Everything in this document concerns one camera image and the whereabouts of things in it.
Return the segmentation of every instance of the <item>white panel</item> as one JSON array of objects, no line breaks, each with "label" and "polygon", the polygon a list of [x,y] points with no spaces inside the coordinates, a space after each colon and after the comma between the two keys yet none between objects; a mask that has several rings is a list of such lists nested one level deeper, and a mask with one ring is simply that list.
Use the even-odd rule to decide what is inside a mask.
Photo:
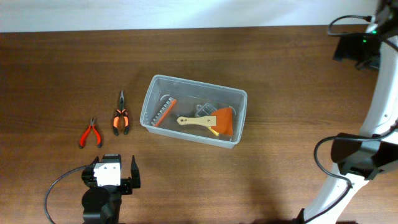
[{"label": "white panel", "polygon": [[346,14],[373,14],[376,3],[376,0],[0,0],[0,32],[323,25]]}]

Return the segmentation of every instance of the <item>pliers handle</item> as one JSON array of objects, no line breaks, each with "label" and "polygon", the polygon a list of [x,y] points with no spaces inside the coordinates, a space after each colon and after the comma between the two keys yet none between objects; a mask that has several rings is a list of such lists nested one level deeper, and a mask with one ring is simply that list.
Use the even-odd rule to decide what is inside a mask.
[{"label": "pliers handle", "polygon": [[116,136],[119,135],[118,124],[119,124],[120,115],[123,115],[124,117],[124,134],[128,134],[130,130],[129,113],[127,112],[127,110],[126,109],[122,111],[116,110],[113,118],[113,133]]},{"label": "pliers handle", "polygon": [[95,121],[92,118],[91,121],[90,121],[90,125],[88,126],[87,130],[81,136],[80,141],[79,141],[79,148],[80,149],[83,149],[84,146],[86,145],[86,139],[87,139],[88,135],[90,134],[91,129],[94,131],[94,134],[95,134],[95,136],[97,138],[97,147],[100,148],[102,146],[102,138],[101,138],[100,133],[95,128],[94,122]]}]

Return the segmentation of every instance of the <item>red handle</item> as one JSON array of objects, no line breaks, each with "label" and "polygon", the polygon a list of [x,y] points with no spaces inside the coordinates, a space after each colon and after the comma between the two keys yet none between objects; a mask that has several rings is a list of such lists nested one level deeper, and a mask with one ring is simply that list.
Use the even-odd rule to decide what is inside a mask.
[{"label": "red handle", "polygon": [[93,126],[93,131],[94,131],[95,136],[97,137],[97,147],[101,147],[102,146],[101,135],[99,134],[99,132],[95,128],[95,125]]},{"label": "red handle", "polygon": [[87,139],[87,136],[90,133],[90,131],[91,131],[91,126],[88,126],[85,133],[81,136],[80,142],[79,142],[80,149],[83,149],[83,147],[86,145],[86,139]]}]

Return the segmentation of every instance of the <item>wooden brush handle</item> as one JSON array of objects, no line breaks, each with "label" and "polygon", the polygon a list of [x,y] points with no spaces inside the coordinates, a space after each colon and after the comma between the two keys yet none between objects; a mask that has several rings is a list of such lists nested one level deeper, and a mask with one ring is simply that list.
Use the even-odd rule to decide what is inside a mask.
[{"label": "wooden brush handle", "polygon": [[216,116],[203,116],[200,118],[179,117],[177,119],[177,123],[179,125],[195,124],[205,127],[211,127],[217,125],[217,117]]}]

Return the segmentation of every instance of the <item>plastic container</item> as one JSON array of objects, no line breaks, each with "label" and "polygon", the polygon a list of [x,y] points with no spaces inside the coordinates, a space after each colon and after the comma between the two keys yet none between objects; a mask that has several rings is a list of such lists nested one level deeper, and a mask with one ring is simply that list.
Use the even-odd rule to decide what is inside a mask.
[{"label": "plastic container", "polygon": [[[154,127],[150,122],[169,97],[175,98],[177,103],[159,126]],[[240,141],[242,136],[247,100],[248,95],[243,90],[156,75],[149,85],[142,106],[140,123],[150,133],[231,149]],[[194,118],[201,106],[207,103],[217,109],[225,107],[233,109],[232,136],[223,134],[215,136],[206,127],[181,126],[177,123],[177,118],[180,116]]]}]

